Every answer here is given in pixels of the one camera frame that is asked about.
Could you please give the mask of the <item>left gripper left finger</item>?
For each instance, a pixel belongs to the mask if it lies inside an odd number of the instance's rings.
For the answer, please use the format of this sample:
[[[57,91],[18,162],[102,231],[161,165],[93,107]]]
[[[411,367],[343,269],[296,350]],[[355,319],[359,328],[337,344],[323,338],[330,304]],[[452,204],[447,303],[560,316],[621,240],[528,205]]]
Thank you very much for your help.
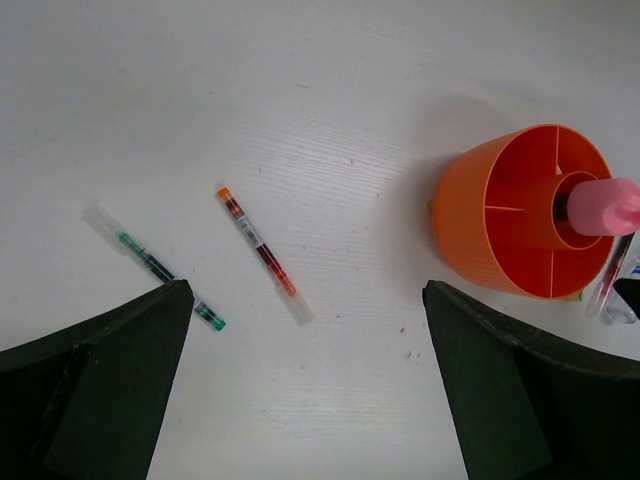
[[[171,281],[2,351],[2,478],[146,478],[192,306]]]

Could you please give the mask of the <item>orange round divided container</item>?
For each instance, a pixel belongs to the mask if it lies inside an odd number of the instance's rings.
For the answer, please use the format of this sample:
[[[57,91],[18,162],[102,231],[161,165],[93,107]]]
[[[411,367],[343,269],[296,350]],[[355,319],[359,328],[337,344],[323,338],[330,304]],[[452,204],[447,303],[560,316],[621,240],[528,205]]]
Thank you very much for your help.
[[[444,261],[492,290],[562,299],[602,271],[615,242],[554,216],[557,197],[610,178],[599,150],[574,129],[529,127],[480,144],[446,170],[431,202]]]

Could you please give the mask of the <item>red pen by bottle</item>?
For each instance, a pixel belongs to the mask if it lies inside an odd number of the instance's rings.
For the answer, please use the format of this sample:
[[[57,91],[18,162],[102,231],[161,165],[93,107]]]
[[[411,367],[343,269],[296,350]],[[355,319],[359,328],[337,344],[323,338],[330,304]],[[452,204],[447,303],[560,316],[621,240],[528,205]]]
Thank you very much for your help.
[[[622,236],[616,244],[611,258],[604,269],[604,273],[587,303],[586,316],[588,318],[596,318],[601,314],[604,303],[608,298],[614,281],[621,270],[633,238],[634,233]]]

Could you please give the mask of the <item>orange capped red pen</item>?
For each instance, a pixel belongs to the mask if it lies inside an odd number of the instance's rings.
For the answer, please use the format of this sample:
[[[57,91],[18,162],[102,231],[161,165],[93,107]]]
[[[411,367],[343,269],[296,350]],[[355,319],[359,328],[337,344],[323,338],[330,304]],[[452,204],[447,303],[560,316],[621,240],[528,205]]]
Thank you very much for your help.
[[[275,281],[276,291],[296,324],[304,326],[313,321],[314,314],[306,300],[253,225],[231,190],[226,186],[221,186],[217,189],[216,196],[228,210],[236,225],[243,232],[266,270],[272,276]]]

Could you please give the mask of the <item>clear blue spray bottle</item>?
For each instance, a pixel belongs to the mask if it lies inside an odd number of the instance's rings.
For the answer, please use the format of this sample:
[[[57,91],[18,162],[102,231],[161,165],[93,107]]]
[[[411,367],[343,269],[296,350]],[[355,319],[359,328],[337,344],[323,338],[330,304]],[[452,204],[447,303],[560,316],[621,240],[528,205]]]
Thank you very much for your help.
[[[634,252],[623,264],[614,280],[604,305],[608,322],[636,323],[639,319],[639,252]]]

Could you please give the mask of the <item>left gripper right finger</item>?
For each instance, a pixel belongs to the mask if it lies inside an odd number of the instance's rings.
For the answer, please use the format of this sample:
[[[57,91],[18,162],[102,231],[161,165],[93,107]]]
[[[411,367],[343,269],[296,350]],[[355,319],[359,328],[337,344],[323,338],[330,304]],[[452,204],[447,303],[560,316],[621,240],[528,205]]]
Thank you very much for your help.
[[[469,478],[638,478],[638,361],[504,315],[443,281],[422,296]]]

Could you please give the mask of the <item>pink capped glue bottle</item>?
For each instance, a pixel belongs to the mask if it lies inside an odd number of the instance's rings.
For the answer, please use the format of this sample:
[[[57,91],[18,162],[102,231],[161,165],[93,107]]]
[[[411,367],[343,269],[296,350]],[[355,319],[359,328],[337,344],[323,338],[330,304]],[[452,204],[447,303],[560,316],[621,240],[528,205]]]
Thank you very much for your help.
[[[626,236],[639,229],[639,186],[628,178],[592,180],[569,194],[571,227],[585,236]]]

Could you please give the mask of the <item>green pen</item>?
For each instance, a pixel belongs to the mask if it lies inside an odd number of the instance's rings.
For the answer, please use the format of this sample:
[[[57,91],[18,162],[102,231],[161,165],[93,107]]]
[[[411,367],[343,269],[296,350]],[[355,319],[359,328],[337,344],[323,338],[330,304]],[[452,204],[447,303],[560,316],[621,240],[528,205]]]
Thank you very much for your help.
[[[113,219],[99,205],[91,204],[82,212],[82,218],[106,241],[123,255],[128,255],[161,283],[183,280],[174,274],[128,229]],[[197,293],[193,293],[193,312],[215,331],[222,331],[226,321]]]

